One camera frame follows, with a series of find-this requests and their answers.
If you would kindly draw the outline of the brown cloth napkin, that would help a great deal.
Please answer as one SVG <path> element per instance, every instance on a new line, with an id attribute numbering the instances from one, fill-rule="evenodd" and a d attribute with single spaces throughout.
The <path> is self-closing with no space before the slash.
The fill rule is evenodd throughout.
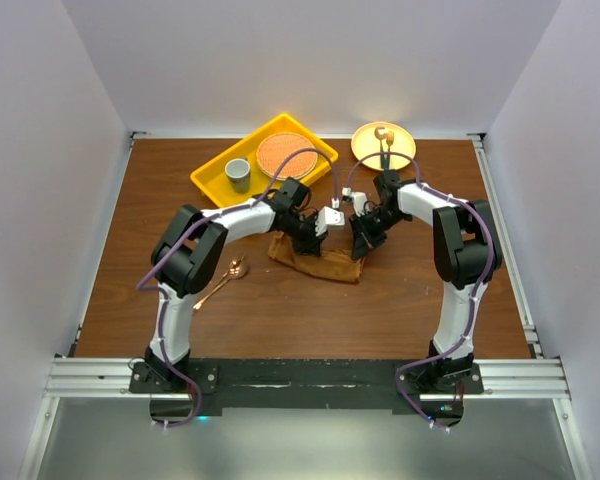
<path id="1" fill-rule="evenodd" d="M 274 235 L 267 254 L 271 260 L 310 277 L 350 284 L 361 280 L 365 263 L 364 258 L 352 260 L 350 252 L 342 249 L 324 250 L 319 257 L 297 254 L 291 238 L 281 232 Z"/>

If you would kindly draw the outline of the rose gold spoon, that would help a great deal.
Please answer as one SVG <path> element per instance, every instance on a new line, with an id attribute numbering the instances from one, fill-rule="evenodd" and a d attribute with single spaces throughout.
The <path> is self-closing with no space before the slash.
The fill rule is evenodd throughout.
<path id="1" fill-rule="evenodd" d="M 216 294 L 227 283 L 229 283 L 233 280 L 238 280 L 238 279 L 243 278 L 244 276 L 246 276 L 248 274 L 248 272 L 249 272 L 249 266 L 244 262 L 231 267 L 226 272 L 226 274 L 223 276 L 223 278 L 218 282 L 218 284 L 206 296 L 204 296 L 201 300 L 199 300 L 193 306 L 193 310 L 199 311 L 201 309 L 201 307 L 204 305 L 204 303 L 207 300 L 209 300 L 214 294 Z"/>

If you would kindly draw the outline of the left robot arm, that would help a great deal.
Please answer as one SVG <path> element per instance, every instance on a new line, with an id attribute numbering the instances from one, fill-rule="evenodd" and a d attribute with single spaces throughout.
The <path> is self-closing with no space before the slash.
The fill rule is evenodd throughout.
<path id="1" fill-rule="evenodd" d="M 224 247 L 236 240 L 278 231 L 302 253 L 318 255 L 324 233 L 317 234 L 318 215 L 306 215 L 308 186 L 295 179 L 234 206 L 199 210 L 179 208 L 151 254 L 152 269 L 140 281 L 144 290 L 153 278 L 159 295 L 154 335 L 144 362 L 153 382 L 165 392 L 191 386 L 188 377 L 189 330 L 198 294 L 212 280 Z"/>

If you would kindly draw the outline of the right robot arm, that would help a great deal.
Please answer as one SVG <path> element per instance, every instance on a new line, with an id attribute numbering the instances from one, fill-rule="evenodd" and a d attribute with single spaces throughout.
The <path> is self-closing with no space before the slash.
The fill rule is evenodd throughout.
<path id="1" fill-rule="evenodd" d="M 401 367 L 398 380 L 421 392 L 449 392 L 471 373 L 479 306 L 502 264 L 490 205 L 444 194 L 419 179 L 401 180 L 395 170 L 378 174 L 373 183 L 379 196 L 373 206 L 365 194 L 342 189 L 342 199 L 354 208 L 352 258 L 381 246 L 401 221 L 417 218 L 432 228 L 434 265 L 443 281 L 440 320 L 427 358 Z"/>

